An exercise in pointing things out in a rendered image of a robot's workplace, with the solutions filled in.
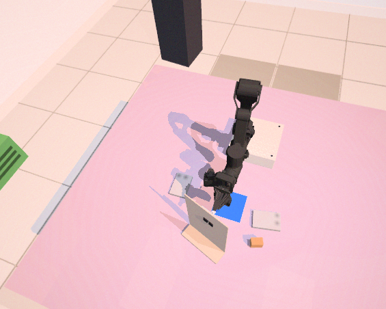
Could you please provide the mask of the small orange block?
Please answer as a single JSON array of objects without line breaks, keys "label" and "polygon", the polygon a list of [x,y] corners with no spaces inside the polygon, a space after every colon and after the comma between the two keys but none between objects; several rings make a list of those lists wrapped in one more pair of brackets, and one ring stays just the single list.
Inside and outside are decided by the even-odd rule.
[{"label": "small orange block", "polygon": [[250,238],[250,247],[262,247],[263,238],[262,237],[251,237]]}]

